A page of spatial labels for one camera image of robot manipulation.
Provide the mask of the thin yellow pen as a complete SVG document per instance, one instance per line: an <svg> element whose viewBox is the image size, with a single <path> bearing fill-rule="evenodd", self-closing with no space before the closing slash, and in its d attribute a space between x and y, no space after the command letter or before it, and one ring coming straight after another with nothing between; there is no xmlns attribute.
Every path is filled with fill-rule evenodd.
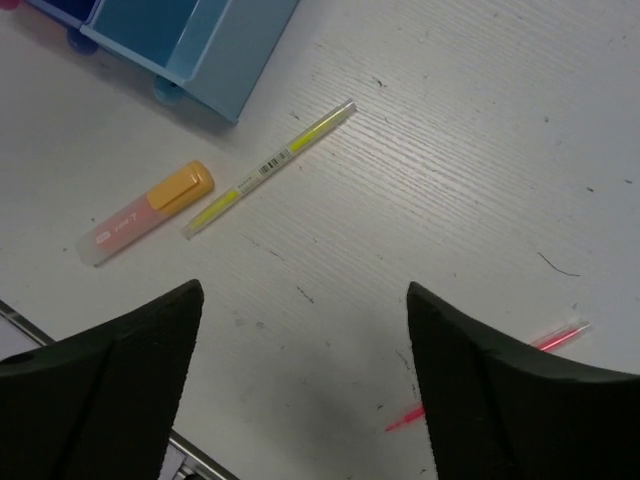
<svg viewBox="0 0 640 480"><path fill-rule="evenodd" d="M356 103L347 100L325 114L192 218L181 229L183 236L186 239L193 238L305 150L330 134L356 111Z"/></svg>

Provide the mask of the dark blue storage bin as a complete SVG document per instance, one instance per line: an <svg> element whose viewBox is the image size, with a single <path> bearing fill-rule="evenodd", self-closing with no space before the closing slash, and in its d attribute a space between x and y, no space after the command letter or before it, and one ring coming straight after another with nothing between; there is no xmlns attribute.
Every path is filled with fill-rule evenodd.
<svg viewBox="0 0 640 480"><path fill-rule="evenodd" d="M66 29L66 39L76 53L91 56L98 50L98 44L81 32L90 23L100 4L100 0L27 0L36 8Z"/></svg>

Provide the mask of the light blue storage bin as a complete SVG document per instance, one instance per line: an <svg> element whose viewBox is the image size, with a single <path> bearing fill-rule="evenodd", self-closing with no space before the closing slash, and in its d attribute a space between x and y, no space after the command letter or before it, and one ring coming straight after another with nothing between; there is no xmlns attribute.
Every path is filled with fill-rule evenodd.
<svg viewBox="0 0 640 480"><path fill-rule="evenodd" d="M235 123L297 5L107 0L81 32Z"/></svg>

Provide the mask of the orange cap pink highlighter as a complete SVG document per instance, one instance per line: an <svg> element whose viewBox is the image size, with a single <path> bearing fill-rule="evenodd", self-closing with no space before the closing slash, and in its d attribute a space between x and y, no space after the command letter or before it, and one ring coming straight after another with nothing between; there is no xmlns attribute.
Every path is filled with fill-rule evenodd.
<svg viewBox="0 0 640 480"><path fill-rule="evenodd" d="M97 266L192 205L214 188L209 170L192 161L98 223L76 243L80 260Z"/></svg>

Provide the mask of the thin pink pen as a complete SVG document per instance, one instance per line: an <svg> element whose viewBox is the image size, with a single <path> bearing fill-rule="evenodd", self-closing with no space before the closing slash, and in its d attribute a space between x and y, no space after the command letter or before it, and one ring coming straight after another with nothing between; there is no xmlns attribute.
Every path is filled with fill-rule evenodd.
<svg viewBox="0 0 640 480"><path fill-rule="evenodd" d="M585 320L569 323L548 335L535 340L531 343L531 346L546 353L553 353L576 341L590 328L591 324ZM407 410L401 417L387 425L383 432L390 433L401 430L425 419L426 411L422 401L419 400L415 406Z"/></svg>

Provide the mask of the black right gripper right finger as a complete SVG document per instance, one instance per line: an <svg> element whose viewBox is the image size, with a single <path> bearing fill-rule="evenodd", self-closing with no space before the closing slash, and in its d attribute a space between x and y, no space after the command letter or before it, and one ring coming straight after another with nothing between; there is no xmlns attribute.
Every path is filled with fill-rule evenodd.
<svg viewBox="0 0 640 480"><path fill-rule="evenodd" d="M545 353L416 282L407 313L439 478L638 478L638 375Z"/></svg>

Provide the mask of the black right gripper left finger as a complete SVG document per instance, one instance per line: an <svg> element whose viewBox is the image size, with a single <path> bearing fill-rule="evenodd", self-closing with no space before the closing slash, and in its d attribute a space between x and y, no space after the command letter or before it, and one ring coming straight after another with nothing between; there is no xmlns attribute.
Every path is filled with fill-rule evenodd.
<svg viewBox="0 0 640 480"><path fill-rule="evenodd" d="M4 479L156 479L200 326L190 280L1 362Z"/></svg>

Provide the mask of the pink storage bin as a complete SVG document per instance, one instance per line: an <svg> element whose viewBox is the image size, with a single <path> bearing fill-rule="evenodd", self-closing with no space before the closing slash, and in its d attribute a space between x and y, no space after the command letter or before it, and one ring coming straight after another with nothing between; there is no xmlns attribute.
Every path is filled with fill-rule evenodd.
<svg viewBox="0 0 640 480"><path fill-rule="evenodd" d="M21 0L0 0L1 10L15 10L21 4Z"/></svg>

